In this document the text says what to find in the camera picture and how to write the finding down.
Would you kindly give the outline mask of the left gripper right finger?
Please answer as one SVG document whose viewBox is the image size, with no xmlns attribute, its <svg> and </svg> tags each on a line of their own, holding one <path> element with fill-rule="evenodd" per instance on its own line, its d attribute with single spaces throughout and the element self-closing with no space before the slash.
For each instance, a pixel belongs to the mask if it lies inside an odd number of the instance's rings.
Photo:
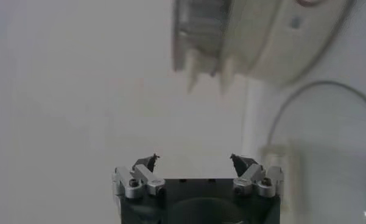
<svg viewBox="0 0 366 224">
<path fill-rule="evenodd" d="M 233 180 L 235 194 L 248 196 L 255 192 L 265 198 L 283 197 L 284 172 L 281 167 L 265 169 L 253 158 L 236 154 L 232 154 L 230 159 L 238 176 Z"/>
</svg>

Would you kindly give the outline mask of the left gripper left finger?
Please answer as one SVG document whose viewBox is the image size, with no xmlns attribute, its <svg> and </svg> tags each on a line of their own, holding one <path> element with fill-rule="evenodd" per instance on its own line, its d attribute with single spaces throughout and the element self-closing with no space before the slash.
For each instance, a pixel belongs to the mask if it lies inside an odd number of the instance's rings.
<svg viewBox="0 0 366 224">
<path fill-rule="evenodd" d="M 143 198 L 145 194 L 159 196 L 166 185 L 166 180 L 157 177 L 153 171 L 159 156 L 153 154 L 138 159 L 131 169 L 118 166 L 112 174 L 113 195 L 130 200 Z"/>
</svg>

